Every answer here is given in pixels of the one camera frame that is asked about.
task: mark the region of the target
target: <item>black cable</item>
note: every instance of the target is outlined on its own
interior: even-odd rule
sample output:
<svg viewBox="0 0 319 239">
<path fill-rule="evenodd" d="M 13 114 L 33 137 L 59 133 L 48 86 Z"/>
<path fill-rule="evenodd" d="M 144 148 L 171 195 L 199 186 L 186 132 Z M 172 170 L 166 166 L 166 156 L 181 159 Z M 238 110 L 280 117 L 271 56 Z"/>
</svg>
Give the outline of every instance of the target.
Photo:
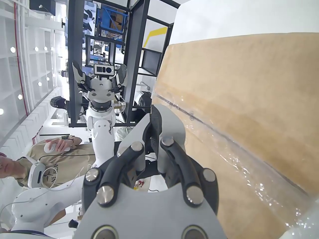
<svg viewBox="0 0 319 239">
<path fill-rule="evenodd" d="M 44 158 L 44 157 L 52 157 L 52 156 L 76 157 L 76 156 L 88 156 L 88 155 L 94 155 L 94 156 L 95 156 L 95 154 L 81 154 L 81 155 L 63 155 L 63 154 L 58 155 L 58 154 L 56 154 L 56 155 L 44 155 L 44 156 L 42 156 L 41 158 L 39 158 L 39 161 L 40 161 L 42 158 Z"/>
<path fill-rule="evenodd" d="M 123 121 L 120 121 L 119 119 L 116 119 L 116 121 L 119 121 L 119 122 L 121 122 L 121 123 L 124 123 Z M 127 126 L 127 127 L 133 129 L 133 128 L 130 127 L 130 126 Z"/>
<path fill-rule="evenodd" d="M 150 159 L 153 159 L 153 160 L 156 160 L 156 161 L 157 161 L 157 159 L 152 158 L 152 157 L 145 156 L 145 158 L 150 158 Z"/>
</svg>

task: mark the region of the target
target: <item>red object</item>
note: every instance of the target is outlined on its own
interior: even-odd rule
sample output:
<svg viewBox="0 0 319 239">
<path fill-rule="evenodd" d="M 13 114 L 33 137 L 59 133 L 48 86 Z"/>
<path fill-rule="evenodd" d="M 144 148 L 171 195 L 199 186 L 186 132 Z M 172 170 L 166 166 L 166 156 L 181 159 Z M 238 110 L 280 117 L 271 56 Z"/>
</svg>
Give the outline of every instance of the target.
<svg viewBox="0 0 319 239">
<path fill-rule="evenodd" d="M 21 78 L 21 71 L 20 71 L 20 62 L 19 62 L 19 54 L 18 54 L 18 42 L 17 42 L 17 21 L 16 21 L 16 3 L 14 3 L 14 35 L 16 39 L 16 51 L 17 51 L 17 63 L 18 63 L 18 70 L 19 70 L 19 78 L 20 78 L 20 85 L 21 85 L 21 91 L 23 96 L 23 103 L 25 108 L 25 114 L 28 116 L 28 111 L 26 108 L 25 98 L 24 98 L 24 92 L 23 92 L 23 86 L 22 86 L 22 78 Z"/>
</svg>

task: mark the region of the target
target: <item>robotic arm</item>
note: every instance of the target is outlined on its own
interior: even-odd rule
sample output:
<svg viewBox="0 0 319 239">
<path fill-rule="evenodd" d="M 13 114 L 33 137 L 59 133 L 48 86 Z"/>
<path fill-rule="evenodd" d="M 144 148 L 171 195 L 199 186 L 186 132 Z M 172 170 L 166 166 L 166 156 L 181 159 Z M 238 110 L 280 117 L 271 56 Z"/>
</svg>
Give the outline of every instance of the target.
<svg viewBox="0 0 319 239">
<path fill-rule="evenodd" d="M 145 169 L 146 142 L 152 141 L 158 171 L 168 190 L 136 192 Z M 216 214 L 219 195 L 215 173 L 187 156 L 185 128 L 162 105 L 153 105 L 121 142 L 117 155 L 90 169 L 83 182 L 81 238 L 226 239 Z M 133 231 L 143 224 L 137 233 Z"/>
</svg>

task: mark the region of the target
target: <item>white cable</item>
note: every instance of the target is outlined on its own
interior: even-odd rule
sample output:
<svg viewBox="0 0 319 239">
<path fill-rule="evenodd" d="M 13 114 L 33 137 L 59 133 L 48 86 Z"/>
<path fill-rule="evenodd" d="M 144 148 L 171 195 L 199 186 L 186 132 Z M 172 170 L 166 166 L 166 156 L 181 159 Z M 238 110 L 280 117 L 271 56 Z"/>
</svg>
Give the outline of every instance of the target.
<svg viewBox="0 0 319 239">
<path fill-rule="evenodd" d="M 46 187 L 46 186 L 44 185 L 44 183 L 43 183 L 43 177 L 44 177 L 44 173 L 45 173 L 47 170 L 50 170 L 50 169 L 55 170 L 57 174 L 56 174 L 56 179 L 54 180 L 54 182 L 53 182 L 53 184 L 51 185 L 51 187 L 49 188 L 49 190 L 56 184 L 56 181 L 57 181 L 57 179 L 58 179 L 58 171 L 57 171 L 55 168 L 50 167 L 50 168 L 45 169 L 45 171 L 44 171 L 44 172 L 42 173 L 42 175 L 41 175 L 41 184 L 42 184 L 42 186 L 43 186 L 44 188 L 48 189 L 48 187 Z"/>
<path fill-rule="evenodd" d="M 65 190 L 65 189 L 67 189 L 67 188 L 69 188 L 72 184 L 73 184 L 73 182 L 75 181 L 75 179 L 78 177 L 78 176 L 80 176 L 80 173 L 81 173 L 81 171 L 84 169 L 84 166 L 82 167 L 82 169 L 80 170 L 80 172 L 74 177 L 74 179 L 73 179 L 73 181 L 71 182 L 71 184 L 70 185 L 68 185 L 68 186 L 66 186 L 65 188 L 63 188 L 63 189 L 61 189 L 61 190 Z"/>
</svg>

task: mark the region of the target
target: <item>black speaker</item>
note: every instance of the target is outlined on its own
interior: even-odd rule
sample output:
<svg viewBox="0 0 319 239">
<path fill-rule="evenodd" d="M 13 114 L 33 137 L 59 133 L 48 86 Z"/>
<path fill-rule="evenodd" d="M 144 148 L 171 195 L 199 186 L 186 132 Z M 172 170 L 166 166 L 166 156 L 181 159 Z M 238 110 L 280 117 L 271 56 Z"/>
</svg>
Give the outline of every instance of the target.
<svg viewBox="0 0 319 239">
<path fill-rule="evenodd" d="M 29 8 L 39 13 L 56 15 L 55 0 L 30 0 Z"/>
</svg>

